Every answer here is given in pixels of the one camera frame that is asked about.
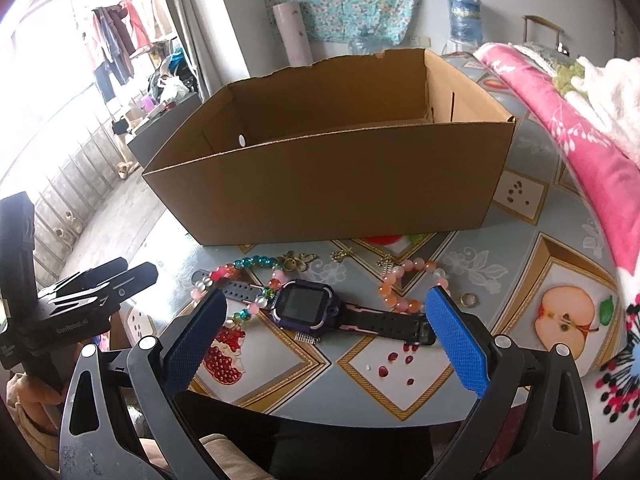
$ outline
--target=floral blanket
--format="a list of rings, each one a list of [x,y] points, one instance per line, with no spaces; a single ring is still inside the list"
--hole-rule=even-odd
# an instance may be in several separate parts
[[[616,264],[620,298],[628,305],[628,345],[582,378],[593,431],[595,478],[640,416],[640,171],[562,98],[550,76],[515,48],[488,43],[475,56],[522,99],[564,153],[600,222]]]

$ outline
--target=kids smartwatch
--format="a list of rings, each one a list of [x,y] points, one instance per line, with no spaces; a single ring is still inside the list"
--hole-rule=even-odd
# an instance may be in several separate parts
[[[232,300],[252,302],[261,287],[228,280],[220,283]],[[342,301],[324,283],[292,280],[285,283],[270,302],[269,313],[280,328],[297,332],[296,339],[316,343],[329,330],[345,330],[432,345],[435,332],[424,314],[404,314],[364,308]]]

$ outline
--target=plastic bag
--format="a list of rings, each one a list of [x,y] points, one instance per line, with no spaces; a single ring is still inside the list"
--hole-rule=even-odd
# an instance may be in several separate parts
[[[164,88],[160,95],[160,102],[179,101],[189,93],[189,89],[180,81],[179,77],[165,77],[158,80],[158,86]]]
[[[349,54],[375,54],[392,46],[394,44],[384,36],[363,30],[349,42]]]

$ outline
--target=water bottle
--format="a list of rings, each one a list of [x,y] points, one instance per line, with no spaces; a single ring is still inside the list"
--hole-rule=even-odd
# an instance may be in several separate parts
[[[450,38],[477,48],[482,43],[480,0],[449,0]]]

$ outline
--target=floor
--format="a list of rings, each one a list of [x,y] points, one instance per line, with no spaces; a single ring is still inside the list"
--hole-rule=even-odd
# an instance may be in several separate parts
[[[66,261],[61,278],[118,256],[131,261],[166,208],[142,178],[142,169],[123,181],[102,204]]]

